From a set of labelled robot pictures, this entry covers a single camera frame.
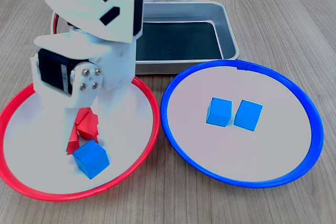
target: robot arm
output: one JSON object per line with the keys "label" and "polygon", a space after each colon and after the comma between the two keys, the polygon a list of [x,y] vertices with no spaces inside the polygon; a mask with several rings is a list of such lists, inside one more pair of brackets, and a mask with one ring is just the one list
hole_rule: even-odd
{"label": "robot arm", "polygon": [[[96,102],[95,113],[103,124],[122,102],[135,76],[143,0],[45,2],[78,27],[37,37],[34,43],[39,51],[31,59],[34,89],[43,102],[45,121],[63,126],[60,131],[66,150],[80,108]],[[61,113],[55,119],[57,111]]]}

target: screw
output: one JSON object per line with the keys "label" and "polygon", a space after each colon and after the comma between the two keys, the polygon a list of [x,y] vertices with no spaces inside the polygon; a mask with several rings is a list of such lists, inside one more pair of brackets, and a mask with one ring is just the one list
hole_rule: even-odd
{"label": "screw", "polygon": [[80,90],[83,91],[83,90],[85,90],[85,89],[86,89],[86,84],[83,83],[83,84],[80,86]]}
{"label": "screw", "polygon": [[89,69],[84,69],[83,70],[83,75],[84,76],[89,76],[90,75],[90,70]]}
{"label": "screw", "polygon": [[70,84],[72,85],[73,84],[73,81],[75,80],[75,71],[72,70],[70,72]]}

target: blue cube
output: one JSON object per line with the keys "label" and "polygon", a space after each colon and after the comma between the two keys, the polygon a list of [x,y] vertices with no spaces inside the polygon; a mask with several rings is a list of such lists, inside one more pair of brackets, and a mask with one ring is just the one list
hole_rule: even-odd
{"label": "blue cube", "polygon": [[232,116],[232,101],[212,98],[208,107],[206,123],[226,127]]}
{"label": "blue cube", "polygon": [[90,179],[96,177],[110,165],[106,151],[94,140],[75,150],[73,156],[79,169]]}
{"label": "blue cube", "polygon": [[262,105],[242,100],[238,108],[234,125],[254,131],[260,118]]}

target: table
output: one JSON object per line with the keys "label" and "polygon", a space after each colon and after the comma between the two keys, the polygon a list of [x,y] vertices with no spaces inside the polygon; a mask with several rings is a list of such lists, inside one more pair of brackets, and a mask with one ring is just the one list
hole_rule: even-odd
{"label": "table", "polygon": [[[227,9],[240,59],[298,84],[324,123],[325,144],[303,178],[270,189],[222,184],[187,164],[162,128],[146,162],[106,193],[37,201],[0,181],[0,223],[336,223],[336,0],[212,0]],[[31,83],[33,40],[49,33],[43,0],[0,0],[0,109]],[[60,30],[67,29],[60,23]],[[173,76],[141,79],[160,102]]]}

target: metal tray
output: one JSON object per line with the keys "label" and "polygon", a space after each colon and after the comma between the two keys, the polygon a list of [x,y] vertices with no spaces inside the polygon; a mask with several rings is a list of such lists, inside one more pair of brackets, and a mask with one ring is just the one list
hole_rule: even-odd
{"label": "metal tray", "polygon": [[[145,2],[144,23],[206,22],[214,27],[222,59],[237,59],[239,50],[225,8],[217,2]],[[183,40],[173,37],[171,40]],[[204,60],[137,60],[136,74],[178,74]]]}

